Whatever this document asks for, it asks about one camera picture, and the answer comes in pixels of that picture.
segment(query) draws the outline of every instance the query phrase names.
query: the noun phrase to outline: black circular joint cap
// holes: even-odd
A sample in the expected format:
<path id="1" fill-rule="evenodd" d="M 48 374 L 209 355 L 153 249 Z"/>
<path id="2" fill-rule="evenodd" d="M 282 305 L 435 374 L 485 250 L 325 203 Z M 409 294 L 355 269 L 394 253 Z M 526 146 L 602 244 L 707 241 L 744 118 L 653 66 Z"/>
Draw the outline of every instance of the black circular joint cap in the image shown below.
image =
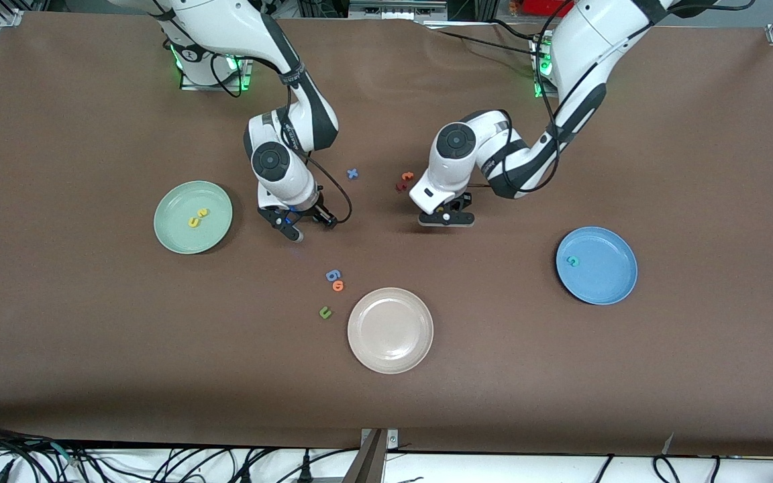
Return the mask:
<path id="1" fill-rule="evenodd" d="M 267 181 L 282 180 L 288 167 L 288 148 L 282 144 L 273 141 L 264 143 L 252 153 L 252 169 L 255 170 L 255 174 Z"/>
<path id="2" fill-rule="evenodd" d="M 447 159 L 467 157 L 475 147 L 476 135 L 465 123 L 451 123 L 437 135 L 437 152 Z"/>

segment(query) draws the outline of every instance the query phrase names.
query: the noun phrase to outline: plate rim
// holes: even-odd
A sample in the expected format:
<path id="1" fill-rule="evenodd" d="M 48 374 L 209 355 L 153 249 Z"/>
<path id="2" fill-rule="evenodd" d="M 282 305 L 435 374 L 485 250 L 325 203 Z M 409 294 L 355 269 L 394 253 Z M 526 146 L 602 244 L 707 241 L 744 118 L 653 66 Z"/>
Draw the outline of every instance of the plate rim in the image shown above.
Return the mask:
<path id="1" fill-rule="evenodd" d="M 431 336 L 427 340 L 425 350 L 420 353 L 419 358 L 416 361 L 414 361 L 414 363 L 411 364 L 411 366 L 408 367 L 407 369 L 399 370 L 399 371 L 386 371 L 386 370 L 380 370 L 380 369 L 371 367 L 370 365 L 366 364 L 361 360 L 357 352 L 354 350 L 354 344 L 352 343 L 352 321 L 353 321 L 355 312 L 362 306 L 363 301 L 368 299 L 368 297 L 375 297 L 378 294 L 378 292 L 383 292 L 388 290 L 397 290 L 399 293 L 405 294 L 406 296 L 409 296 L 411 297 L 411 299 L 415 299 L 418 303 L 420 303 L 420 305 L 423 307 L 424 318 L 427 321 L 427 326 L 429 327 L 429 330 L 431 333 Z M 410 290 L 406 290 L 406 288 L 381 287 L 381 288 L 376 288 L 375 290 L 372 290 L 367 294 L 364 294 L 362 297 L 360 297 L 360 300 L 356 302 L 356 304 L 354 305 L 354 308 L 350 310 L 350 314 L 348 315 L 348 324 L 347 324 L 346 333 L 348 338 L 348 345 L 350 346 L 350 351 L 354 355 L 354 358 L 357 360 L 357 362 L 362 364 L 366 369 L 372 370 L 379 374 L 394 376 L 397 374 L 402 374 L 404 372 L 407 372 L 408 370 L 411 370 L 414 367 L 417 367 L 417 365 L 419 365 L 422 361 L 424 361 L 427 355 L 429 355 L 429 351 L 431 350 L 431 346 L 433 345 L 433 341 L 435 340 L 435 322 L 433 322 L 433 316 L 431 315 L 431 310 L 429 310 L 429 306 L 427 306 L 425 302 L 423 302 L 423 299 L 417 296 L 417 294 L 411 292 Z"/>
<path id="2" fill-rule="evenodd" d="M 157 217 L 159 217 L 160 214 L 160 208 L 163 206 L 163 204 L 166 204 L 166 199 L 169 197 L 169 195 L 172 194 L 177 189 L 180 189 L 182 186 L 187 186 L 188 184 L 208 184 L 208 186 L 215 187 L 215 189 L 218 189 L 219 192 L 223 193 L 224 195 L 224 201 L 227 203 L 228 207 L 228 222 L 227 226 L 223 229 L 223 236 L 220 236 L 219 239 L 217 239 L 214 244 L 211 244 L 209 247 L 203 248 L 203 250 L 197 250 L 197 251 L 180 251 L 176 250 L 175 248 L 169 247 L 169 245 L 166 245 L 165 242 L 163 242 L 163 239 L 160 237 L 160 233 L 157 229 Z M 206 252 L 210 250 L 211 248 L 214 248 L 219 242 L 223 241 L 223 238 L 228 234 L 228 229 L 231 228 L 231 223 L 234 220 L 234 204 L 231 202 L 231 197 L 228 196 L 228 193 L 223 189 L 222 186 L 219 186 L 217 183 L 212 183 L 208 180 L 190 180 L 185 181 L 184 183 L 178 184 L 177 186 L 170 189 L 163 197 L 160 199 L 160 202 L 157 203 L 157 208 L 154 208 L 154 238 L 157 239 L 158 242 L 160 242 L 160 245 L 163 245 L 163 248 L 166 248 L 166 250 L 181 254 L 182 256 L 194 256 L 194 254 L 201 254 L 203 252 Z"/>
<path id="3" fill-rule="evenodd" d="M 579 232 L 582 232 L 582 231 L 589 231 L 589 232 L 600 231 L 602 233 L 607 233 L 607 235 L 612 235 L 614 238 L 619 239 L 619 241 L 622 242 L 623 245 L 625 245 L 625 248 L 627 248 L 629 259 L 633 261 L 633 265 L 634 265 L 634 280 L 631 282 L 631 285 L 629 285 L 628 290 L 626 290 L 625 293 L 622 294 L 622 296 L 617 297 L 617 299 L 604 301 L 604 302 L 593 302 L 592 300 L 588 300 L 585 297 L 581 297 L 579 294 L 574 293 L 574 290 L 572 290 L 572 288 L 568 286 L 564 277 L 562 277 L 562 269 L 564 268 L 564 263 L 565 263 L 564 261 L 562 261 L 562 257 L 561 257 L 564 255 L 564 253 L 562 253 L 562 250 L 564 250 L 566 242 L 570 242 L 571 239 L 577 238 L 577 235 L 580 235 Z M 576 299 L 584 303 L 590 303 L 590 305 L 614 305 L 614 303 L 622 302 L 622 300 L 625 300 L 632 293 L 632 291 L 637 285 L 637 279 L 640 277 L 640 268 L 638 266 L 637 256 L 634 253 L 633 248 L 631 248 L 631 245 L 628 244 L 628 241 L 625 241 L 625 238 L 622 238 L 622 236 L 620 236 L 619 233 L 616 233 L 611 229 L 604 228 L 603 226 L 588 225 L 588 226 L 582 226 L 580 228 L 571 230 L 562 238 L 562 241 L 559 242 L 559 245 L 556 248 L 556 275 L 558 275 L 560 282 L 562 282 L 562 285 L 564 285 L 566 290 L 568 290 L 568 293 L 576 297 Z"/>

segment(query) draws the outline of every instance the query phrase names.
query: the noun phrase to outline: plate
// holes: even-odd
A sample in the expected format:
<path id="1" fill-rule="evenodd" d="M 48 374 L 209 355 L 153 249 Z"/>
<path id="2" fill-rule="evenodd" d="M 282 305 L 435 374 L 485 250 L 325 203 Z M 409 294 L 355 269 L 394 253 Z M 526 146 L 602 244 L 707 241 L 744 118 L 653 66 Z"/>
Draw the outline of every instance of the plate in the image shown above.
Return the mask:
<path id="1" fill-rule="evenodd" d="M 435 326 L 425 303 L 404 288 L 378 288 L 356 303 L 348 343 L 357 360 L 381 374 L 416 367 L 429 353 Z"/>
<path id="2" fill-rule="evenodd" d="M 199 210 L 208 209 L 199 218 L 199 226 L 189 225 Z M 231 199 L 209 181 L 189 181 L 163 196 L 154 212 L 154 235 L 163 247 L 176 254 L 197 254 L 218 244 L 231 226 Z"/>
<path id="3" fill-rule="evenodd" d="M 621 236 L 609 229 L 586 226 L 562 239 L 556 250 L 556 272 L 578 299 L 611 305 L 634 290 L 637 260 Z"/>

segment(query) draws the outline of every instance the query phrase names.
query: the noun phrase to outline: brown tabletop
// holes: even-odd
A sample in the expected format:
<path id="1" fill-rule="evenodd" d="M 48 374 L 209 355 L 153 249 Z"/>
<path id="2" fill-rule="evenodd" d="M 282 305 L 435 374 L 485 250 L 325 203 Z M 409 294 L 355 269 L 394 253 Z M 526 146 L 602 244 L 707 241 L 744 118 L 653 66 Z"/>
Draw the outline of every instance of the brown tabletop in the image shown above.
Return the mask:
<path id="1" fill-rule="evenodd" d="M 303 446 L 392 426 L 413 449 L 617 453 L 656 453 L 675 431 L 672 452 L 773 453 L 761 30 L 654 28 L 549 187 L 519 201 L 473 190 L 476 226 L 444 230 L 418 226 L 395 183 L 474 110 L 507 108 L 524 138 L 541 134 L 525 56 L 408 21 L 282 25 L 338 114 L 316 157 L 354 202 L 335 230 L 301 224 L 302 244 L 256 213 L 242 147 L 248 119 L 285 103 L 275 74 L 257 67 L 239 100 L 178 91 L 142 16 L 27 13 L 3 30 L 0 426 Z M 234 224 L 214 250 L 178 256 L 154 238 L 154 208 L 197 178 L 228 191 Z M 556 277 L 556 247 L 584 225 L 635 250 L 640 278 L 618 305 L 581 303 Z M 399 376 L 367 370 L 346 339 L 355 302 L 385 286 L 435 319 L 426 360 Z"/>

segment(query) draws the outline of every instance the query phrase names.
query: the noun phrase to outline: red object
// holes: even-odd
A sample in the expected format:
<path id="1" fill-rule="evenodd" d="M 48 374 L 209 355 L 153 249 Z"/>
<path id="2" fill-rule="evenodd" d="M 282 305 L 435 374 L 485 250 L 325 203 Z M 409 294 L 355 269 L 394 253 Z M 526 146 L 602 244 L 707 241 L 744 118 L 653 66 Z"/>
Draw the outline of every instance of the red object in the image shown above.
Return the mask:
<path id="1" fill-rule="evenodd" d="M 530 15 L 550 16 L 561 3 L 562 0 L 524 0 L 521 9 L 524 13 L 530 13 Z M 565 13 L 568 13 L 568 10 L 571 10 L 572 7 L 574 7 L 574 2 L 560 10 L 556 16 L 565 16 Z"/>

